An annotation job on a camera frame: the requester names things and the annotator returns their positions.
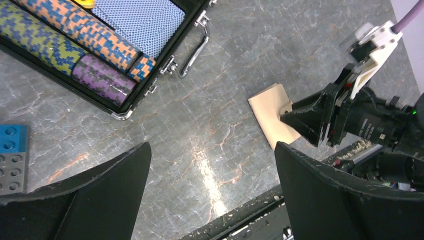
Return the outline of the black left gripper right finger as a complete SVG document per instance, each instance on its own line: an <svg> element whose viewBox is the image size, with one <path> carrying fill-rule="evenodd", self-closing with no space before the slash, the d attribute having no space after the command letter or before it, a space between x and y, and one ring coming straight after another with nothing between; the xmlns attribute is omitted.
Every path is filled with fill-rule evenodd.
<svg viewBox="0 0 424 240"><path fill-rule="evenodd" d="M421 240L424 195L355 177L284 142L274 149L296 240Z"/></svg>

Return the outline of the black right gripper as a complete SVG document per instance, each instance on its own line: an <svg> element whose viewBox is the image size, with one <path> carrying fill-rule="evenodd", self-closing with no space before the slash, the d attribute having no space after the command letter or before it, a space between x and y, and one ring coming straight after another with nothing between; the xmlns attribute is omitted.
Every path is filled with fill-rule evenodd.
<svg viewBox="0 0 424 240"><path fill-rule="evenodd" d="M393 148L405 136L415 110L410 105L398 105L399 97L389 100L377 97L368 86L351 99L353 80L359 73L349 63L335 82L292 104L292 111L280 116L280 121L293 128L310 144L317 147L323 140L330 146L341 143L346 134ZM314 105L318 112L299 112Z"/></svg>

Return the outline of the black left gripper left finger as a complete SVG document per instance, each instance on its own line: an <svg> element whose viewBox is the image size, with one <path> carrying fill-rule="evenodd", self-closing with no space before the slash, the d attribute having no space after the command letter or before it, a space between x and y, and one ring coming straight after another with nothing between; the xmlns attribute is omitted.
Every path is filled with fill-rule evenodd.
<svg viewBox="0 0 424 240"><path fill-rule="evenodd" d="M148 142L30 193L0 199L3 240L129 240L152 159Z"/></svg>

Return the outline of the beige card holder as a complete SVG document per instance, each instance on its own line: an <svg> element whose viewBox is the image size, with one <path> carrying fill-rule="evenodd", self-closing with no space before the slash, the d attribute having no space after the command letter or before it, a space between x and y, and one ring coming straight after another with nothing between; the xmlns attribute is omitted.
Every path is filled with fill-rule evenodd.
<svg viewBox="0 0 424 240"><path fill-rule="evenodd" d="M274 83L247 101L273 150L277 142L291 144L301 137L296 130L280 121L281 115L292 111L293 104L282 84Z"/></svg>

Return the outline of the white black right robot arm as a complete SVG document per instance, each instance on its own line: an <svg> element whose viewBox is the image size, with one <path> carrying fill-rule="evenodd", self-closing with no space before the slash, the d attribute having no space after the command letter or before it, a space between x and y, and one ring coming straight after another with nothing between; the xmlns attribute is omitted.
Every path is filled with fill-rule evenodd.
<svg viewBox="0 0 424 240"><path fill-rule="evenodd" d="M354 98L358 69L351 63L335 82L292 105L281 122L296 130L313 146L326 141L339 145L347 134L372 144L362 156L338 159L332 166L371 182L391 187L408 184L424 190L424 99L398 106L399 97L379 98L365 85Z"/></svg>

